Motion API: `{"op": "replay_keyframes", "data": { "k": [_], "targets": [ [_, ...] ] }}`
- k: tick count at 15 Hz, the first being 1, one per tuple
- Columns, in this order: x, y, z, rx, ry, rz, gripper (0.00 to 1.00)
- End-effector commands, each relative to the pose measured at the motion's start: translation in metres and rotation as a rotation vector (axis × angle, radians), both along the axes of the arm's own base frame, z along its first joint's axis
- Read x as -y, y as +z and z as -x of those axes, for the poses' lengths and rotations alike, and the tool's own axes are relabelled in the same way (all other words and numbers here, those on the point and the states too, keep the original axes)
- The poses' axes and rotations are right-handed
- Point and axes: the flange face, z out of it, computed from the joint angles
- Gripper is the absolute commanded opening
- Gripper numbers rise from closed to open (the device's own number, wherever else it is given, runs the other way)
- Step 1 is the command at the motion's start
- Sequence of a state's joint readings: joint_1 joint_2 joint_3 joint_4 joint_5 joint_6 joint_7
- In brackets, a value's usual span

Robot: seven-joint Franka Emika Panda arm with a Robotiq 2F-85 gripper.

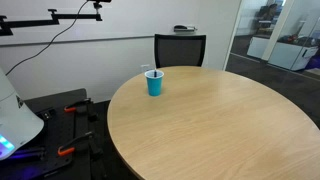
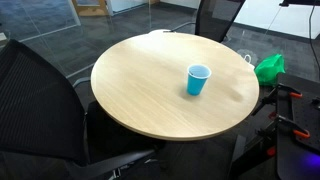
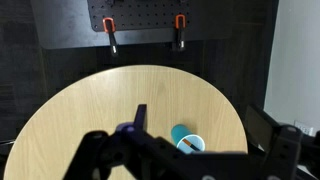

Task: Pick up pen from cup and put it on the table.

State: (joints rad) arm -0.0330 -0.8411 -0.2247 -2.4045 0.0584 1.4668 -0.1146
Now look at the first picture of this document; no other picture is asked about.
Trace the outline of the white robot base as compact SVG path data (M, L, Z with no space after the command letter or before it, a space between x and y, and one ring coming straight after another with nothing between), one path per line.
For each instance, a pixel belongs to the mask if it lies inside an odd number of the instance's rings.
M28 108L0 69L0 160L34 139L43 127L44 121Z

